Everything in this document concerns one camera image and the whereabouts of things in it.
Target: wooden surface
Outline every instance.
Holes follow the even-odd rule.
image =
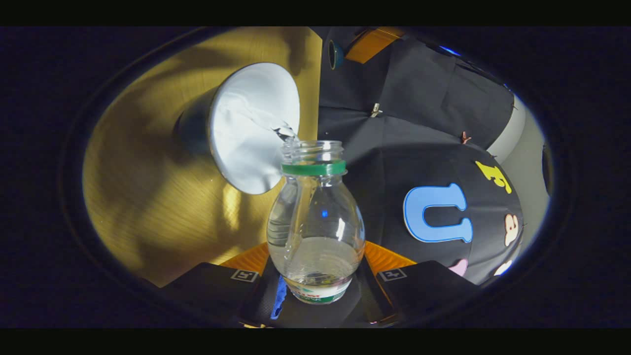
[[[317,138],[322,40],[306,27],[237,28],[149,69],[100,118],[83,189],[98,235],[131,272],[161,287],[200,262],[219,264],[265,241],[284,180],[262,195],[236,190],[212,158],[173,139],[179,114],[234,71],[287,69],[300,96],[301,139]]]

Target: orange object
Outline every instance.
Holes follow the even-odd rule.
[[[246,324],[246,323],[244,323],[244,322],[239,322],[239,323],[241,323],[241,324],[242,324],[245,328],[254,328],[254,329],[259,329],[259,328],[273,328],[273,327],[268,327],[268,326],[266,326],[265,324],[261,324],[261,325],[258,325],[258,326],[257,326],[257,325],[249,325],[249,324]]]
[[[254,248],[248,249],[243,253],[226,260],[221,266],[237,268],[241,270],[256,271],[259,275],[263,274],[265,263],[268,260],[269,250],[268,244],[262,243]]]
[[[366,242],[364,255],[366,256],[366,260],[368,260],[368,265],[370,265],[373,275],[377,275],[377,273],[381,271],[416,264],[416,262],[404,256],[401,256],[393,251],[389,251],[388,249],[369,241]],[[268,256],[268,244],[262,243],[254,248],[244,251],[232,259],[227,260],[222,263],[221,266],[256,271],[259,274],[262,274],[265,269],[265,263],[268,260]]]
[[[403,31],[394,27],[366,30],[357,36],[344,58],[364,64],[392,42],[401,39],[404,34]]]

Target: green bottle ring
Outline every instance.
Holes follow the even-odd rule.
[[[346,161],[340,160],[332,164],[317,165],[286,165],[283,164],[282,171],[289,175],[320,176],[343,174],[346,171]]]

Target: plastic bottle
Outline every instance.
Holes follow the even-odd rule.
[[[339,141],[298,141],[282,148],[286,182],[269,215],[268,246],[294,296],[329,304],[343,296],[365,247],[362,215],[342,182]]]

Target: black fabric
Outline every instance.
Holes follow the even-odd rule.
[[[384,88],[390,61],[390,47],[377,53],[365,64],[344,60],[342,65],[331,69],[328,55],[329,40],[346,49],[363,27],[331,27],[323,39],[320,69],[320,106],[340,107],[370,112],[379,102]]]
[[[520,232],[517,240],[513,242],[515,246],[509,249],[506,253],[502,254],[502,256],[504,257],[504,260],[499,266],[502,266],[502,264],[505,264],[508,262],[514,263],[517,261],[517,257],[520,255],[520,253],[522,252],[522,248],[524,247],[522,235],[523,233]],[[495,275],[495,272],[499,268],[499,266],[497,265],[498,259],[499,258],[492,258],[491,260],[482,260],[480,262],[476,262],[475,264],[472,264],[467,269],[469,273],[468,279],[469,280],[471,279],[486,280],[486,281],[479,281],[478,284],[482,287],[488,286],[489,284],[491,284],[492,282],[498,279],[499,275],[498,276]]]
[[[432,128],[387,116],[368,117],[366,113],[321,107],[319,139],[342,141],[348,174],[344,183],[362,211],[366,240],[377,243],[416,262],[436,260],[446,267],[462,258],[475,266],[465,277],[476,284],[486,281],[515,248],[504,244],[504,220],[508,213],[523,222],[515,189],[511,194],[489,181],[475,161],[488,166],[499,164],[484,149],[471,142]],[[502,172],[510,185],[510,177]],[[431,226],[457,224],[469,218],[473,240],[424,243],[408,232],[403,220],[403,200],[417,186],[458,184],[464,192],[467,209],[429,208]]]
[[[324,40],[342,47],[361,27],[331,27]],[[320,106],[370,112],[375,103],[391,117],[452,136],[463,131],[488,148],[506,127],[513,94],[477,68],[437,52],[415,38],[397,40],[365,64],[344,61],[332,70],[322,53]]]

